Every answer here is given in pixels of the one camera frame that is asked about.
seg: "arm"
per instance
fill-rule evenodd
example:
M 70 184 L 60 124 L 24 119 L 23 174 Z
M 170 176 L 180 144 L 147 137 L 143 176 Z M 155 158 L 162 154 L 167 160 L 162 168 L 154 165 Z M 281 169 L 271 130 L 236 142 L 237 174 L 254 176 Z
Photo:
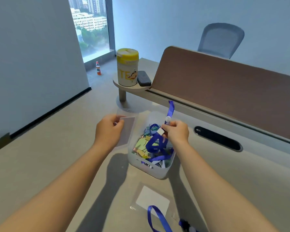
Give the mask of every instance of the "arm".
M 0 232 L 66 231 L 99 167 L 119 141 L 124 126 L 124 121 L 119 118 L 105 116 L 97 124 L 93 146 L 1 224 Z
M 211 232 L 278 231 L 189 145 L 189 130 L 185 123 L 173 121 L 162 128 L 168 132 Z

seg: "glass pane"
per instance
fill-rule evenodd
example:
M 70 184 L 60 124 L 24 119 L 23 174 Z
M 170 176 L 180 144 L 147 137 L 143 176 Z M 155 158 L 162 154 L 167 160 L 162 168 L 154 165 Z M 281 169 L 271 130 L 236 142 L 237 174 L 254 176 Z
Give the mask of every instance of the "glass pane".
M 69 0 L 84 62 L 110 51 L 105 0 Z

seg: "white canister with yellow lid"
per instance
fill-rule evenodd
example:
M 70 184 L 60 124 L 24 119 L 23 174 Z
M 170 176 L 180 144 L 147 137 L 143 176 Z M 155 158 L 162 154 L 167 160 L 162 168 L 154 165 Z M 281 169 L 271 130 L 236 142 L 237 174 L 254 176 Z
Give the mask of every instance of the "white canister with yellow lid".
M 138 79 L 138 51 L 129 48 L 117 50 L 118 83 L 122 86 L 134 86 Z

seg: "cartoon character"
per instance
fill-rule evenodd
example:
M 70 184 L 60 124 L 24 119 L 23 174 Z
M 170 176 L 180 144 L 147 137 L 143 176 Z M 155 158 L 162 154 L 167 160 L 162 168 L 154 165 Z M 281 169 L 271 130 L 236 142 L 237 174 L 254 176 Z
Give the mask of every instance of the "cartoon character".
M 134 80 L 138 76 L 138 72 L 134 69 L 130 76 L 127 76 L 126 79 Z

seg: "yellow lid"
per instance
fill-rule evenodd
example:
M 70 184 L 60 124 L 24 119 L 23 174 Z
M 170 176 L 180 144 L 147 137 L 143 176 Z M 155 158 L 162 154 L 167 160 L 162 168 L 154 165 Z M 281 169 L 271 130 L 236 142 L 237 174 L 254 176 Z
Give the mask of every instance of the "yellow lid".
M 129 48 L 117 50 L 117 60 L 136 61 L 138 60 L 138 51 Z

